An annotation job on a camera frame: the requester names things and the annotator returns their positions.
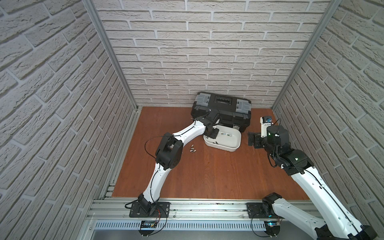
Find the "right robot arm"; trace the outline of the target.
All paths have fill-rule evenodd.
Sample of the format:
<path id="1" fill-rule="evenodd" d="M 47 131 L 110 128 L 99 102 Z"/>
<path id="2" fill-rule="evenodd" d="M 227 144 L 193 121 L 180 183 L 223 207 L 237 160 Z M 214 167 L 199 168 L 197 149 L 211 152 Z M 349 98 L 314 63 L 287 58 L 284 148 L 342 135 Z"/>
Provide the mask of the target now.
<path id="1" fill-rule="evenodd" d="M 260 213 L 283 218 L 314 240 L 373 240 L 373 227 L 363 225 L 336 197 L 320 176 L 311 159 L 291 147 L 289 132 L 280 125 L 262 125 L 261 133 L 248 134 L 249 145 L 264 149 L 270 165 L 281 168 L 310 198 L 321 218 L 293 206 L 281 195 L 271 193 L 262 200 Z"/>

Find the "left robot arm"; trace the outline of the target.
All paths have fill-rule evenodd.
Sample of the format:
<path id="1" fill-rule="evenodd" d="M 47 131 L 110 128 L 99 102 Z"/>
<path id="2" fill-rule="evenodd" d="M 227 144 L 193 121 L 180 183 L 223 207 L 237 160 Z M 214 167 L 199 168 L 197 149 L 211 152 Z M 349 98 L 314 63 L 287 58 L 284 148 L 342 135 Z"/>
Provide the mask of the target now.
<path id="1" fill-rule="evenodd" d="M 191 125 L 181 131 L 173 134 L 165 133 L 162 136 L 155 153 L 154 173 L 147 188 L 138 197 L 141 209 L 148 216 L 157 210 L 162 187 L 170 171 L 180 162 L 184 145 L 200 135 L 215 139 L 219 133 L 219 129 L 216 128 L 219 122 L 219 111 L 209 110 L 207 114 L 196 117 Z"/>

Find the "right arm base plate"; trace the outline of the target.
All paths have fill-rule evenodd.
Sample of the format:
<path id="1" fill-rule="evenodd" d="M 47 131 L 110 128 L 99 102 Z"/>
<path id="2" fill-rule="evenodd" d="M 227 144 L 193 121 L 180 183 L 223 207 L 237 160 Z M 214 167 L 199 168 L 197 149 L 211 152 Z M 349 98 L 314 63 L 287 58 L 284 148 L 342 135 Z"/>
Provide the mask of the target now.
<path id="1" fill-rule="evenodd" d="M 249 218 L 266 218 L 266 219 L 280 219 L 282 216 L 278 216 L 271 204 L 268 203 L 246 203 Z"/>

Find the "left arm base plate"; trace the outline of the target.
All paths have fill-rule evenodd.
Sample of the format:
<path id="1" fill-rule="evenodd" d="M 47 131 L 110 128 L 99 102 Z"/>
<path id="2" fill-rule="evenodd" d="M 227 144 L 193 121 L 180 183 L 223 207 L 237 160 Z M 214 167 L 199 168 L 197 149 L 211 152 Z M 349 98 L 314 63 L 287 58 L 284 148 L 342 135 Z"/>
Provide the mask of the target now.
<path id="1" fill-rule="evenodd" d="M 129 207 L 130 218 L 167 218 L 170 212 L 170 202 L 157 202 L 151 205 L 148 209 L 143 208 L 139 202 L 134 202 Z"/>

